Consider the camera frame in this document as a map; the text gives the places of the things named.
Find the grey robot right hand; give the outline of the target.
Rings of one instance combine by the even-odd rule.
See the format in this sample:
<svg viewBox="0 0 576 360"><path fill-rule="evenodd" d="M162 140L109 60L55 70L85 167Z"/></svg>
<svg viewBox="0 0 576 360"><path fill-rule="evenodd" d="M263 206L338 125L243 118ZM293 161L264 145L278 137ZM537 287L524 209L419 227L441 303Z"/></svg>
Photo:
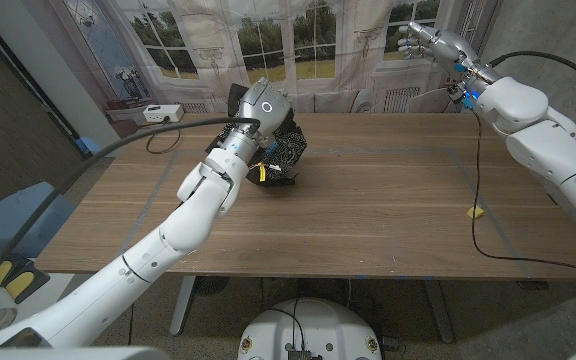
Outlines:
<svg viewBox="0 0 576 360"><path fill-rule="evenodd" d="M406 59L424 58L444 69L450 80L451 92L462 97L478 98L502 76L482 62L471 45L460 35L411 21L400 26L404 35L397 44Z"/></svg>

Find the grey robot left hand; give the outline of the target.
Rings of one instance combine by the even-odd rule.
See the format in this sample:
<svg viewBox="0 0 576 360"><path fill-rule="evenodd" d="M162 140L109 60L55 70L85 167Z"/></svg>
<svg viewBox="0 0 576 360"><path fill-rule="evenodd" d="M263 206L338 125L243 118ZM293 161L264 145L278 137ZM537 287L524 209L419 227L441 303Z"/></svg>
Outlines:
<svg viewBox="0 0 576 360"><path fill-rule="evenodd" d="M291 110L287 96L274 89L264 77L250 87L233 83L227 104L234 127L219 147L245 162L253 158L259 147L267 146Z"/></svg>

